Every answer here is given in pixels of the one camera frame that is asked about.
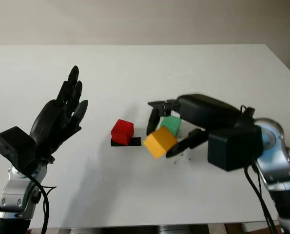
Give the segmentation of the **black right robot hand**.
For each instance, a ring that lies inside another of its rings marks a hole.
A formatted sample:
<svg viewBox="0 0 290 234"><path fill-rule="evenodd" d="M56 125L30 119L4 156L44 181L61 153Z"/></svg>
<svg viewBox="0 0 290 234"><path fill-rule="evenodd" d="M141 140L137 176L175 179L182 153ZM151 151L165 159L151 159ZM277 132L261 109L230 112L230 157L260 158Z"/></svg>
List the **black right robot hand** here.
<svg viewBox="0 0 290 234"><path fill-rule="evenodd" d="M208 140L209 132L233 127L241 116L237 108L202 94L181 95L176 99L148 103L152 112L146 135L151 134L161 117L168 117L174 111L180 118L197 126L188 136L166 152L166 158L173 157L187 148L193 149Z"/></svg>

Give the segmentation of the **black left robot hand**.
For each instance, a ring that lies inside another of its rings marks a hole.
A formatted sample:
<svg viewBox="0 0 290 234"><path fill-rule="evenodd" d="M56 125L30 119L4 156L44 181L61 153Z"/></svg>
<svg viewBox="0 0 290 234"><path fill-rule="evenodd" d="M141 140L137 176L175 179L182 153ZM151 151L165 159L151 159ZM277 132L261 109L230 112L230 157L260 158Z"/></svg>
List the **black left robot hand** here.
<svg viewBox="0 0 290 234"><path fill-rule="evenodd" d="M82 82L75 65L62 84L56 99L45 104L30 131L36 143L38 158L52 163L52 154L67 139L81 130L80 123L88 107L88 100L79 101Z"/></svg>

